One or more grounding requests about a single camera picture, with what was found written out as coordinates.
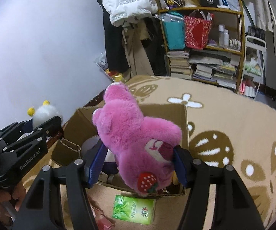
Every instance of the cardboard box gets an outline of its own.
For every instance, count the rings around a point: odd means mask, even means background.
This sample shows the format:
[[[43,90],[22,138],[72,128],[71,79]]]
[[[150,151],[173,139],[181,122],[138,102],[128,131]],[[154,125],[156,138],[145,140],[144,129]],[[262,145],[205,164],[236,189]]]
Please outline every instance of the cardboard box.
[[[64,128],[64,139],[57,142],[53,151],[52,160],[54,162],[60,166],[66,166],[79,158],[79,153],[73,150],[77,151],[77,145],[82,146],[83,142],[87,139],[97,135],[96,127],[92,124],[92,114],[103,105],[101,103],[99,106],[84,107],[76,110]],[[143,104],[140,105],[140,109],[144,116],[164,118],[178,125],[183,135],[180,145],[182,148],[188,149],[187,111],[183,104]],[[131,188],[124,184],[119,174],[115,175],[112,184],[100,181],[97,183],[106,187],[134,193]],[[182,185],[171,185],[167,190],[170,193],[164,193],[161,196],[179,196],[185,193]]]

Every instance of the white puffer jacket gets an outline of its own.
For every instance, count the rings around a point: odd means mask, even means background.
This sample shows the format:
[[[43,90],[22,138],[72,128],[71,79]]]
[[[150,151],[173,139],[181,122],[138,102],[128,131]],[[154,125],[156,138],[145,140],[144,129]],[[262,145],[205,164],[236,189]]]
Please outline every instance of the white puffer jacket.
[[[124,22],[137,23],[142,18],[151,17],[158,10],[155,0],[103,0],[103,6],[116,27]]]

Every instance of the green tissue packet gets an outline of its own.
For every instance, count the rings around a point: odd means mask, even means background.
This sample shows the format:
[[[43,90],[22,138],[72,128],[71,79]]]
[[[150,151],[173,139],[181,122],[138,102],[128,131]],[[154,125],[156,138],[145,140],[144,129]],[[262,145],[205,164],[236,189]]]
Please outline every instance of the green tissue packet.
[[[115,196],[112,217],[140,224],[149,225],[154,218],[155,202],[153,199]]]

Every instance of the red bag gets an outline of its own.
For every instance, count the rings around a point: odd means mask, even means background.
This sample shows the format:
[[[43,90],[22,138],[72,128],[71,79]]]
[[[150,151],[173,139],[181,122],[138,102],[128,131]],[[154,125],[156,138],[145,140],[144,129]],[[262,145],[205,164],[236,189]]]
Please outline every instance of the red bag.
[[[193,17],[197,10],[190,15],[185,16],[185,44],[186,47],[202,50],[208,41],[208,34],[212,27],[213,21],[207,21],[204,18]]]

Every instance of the silver screw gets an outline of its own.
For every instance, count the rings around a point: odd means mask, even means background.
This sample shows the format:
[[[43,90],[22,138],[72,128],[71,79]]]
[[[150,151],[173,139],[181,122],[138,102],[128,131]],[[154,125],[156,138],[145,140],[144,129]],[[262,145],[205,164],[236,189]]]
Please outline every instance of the silver screw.
[[[74,163],[75,163],[76,165],[81,165],[81,164],[83,163],[83,160],[81,160],[81,159],[76,159],[76,160],[74,161]]]
[[[194,164],[200,165],[202,161],[200,159],[194,159]]]
[[[49,169],[50,169],[50,166],[49,166],[49,165],[44,165],[44,166],[42,167],[42,170],[43,170],[44,172],[49,171]]]
[[[233,171],[233,170],[234,170],[234,167],[233,167],[232,165],[227,165],[227,166],[226,166],[226,169],[227,169],[228,171]]]

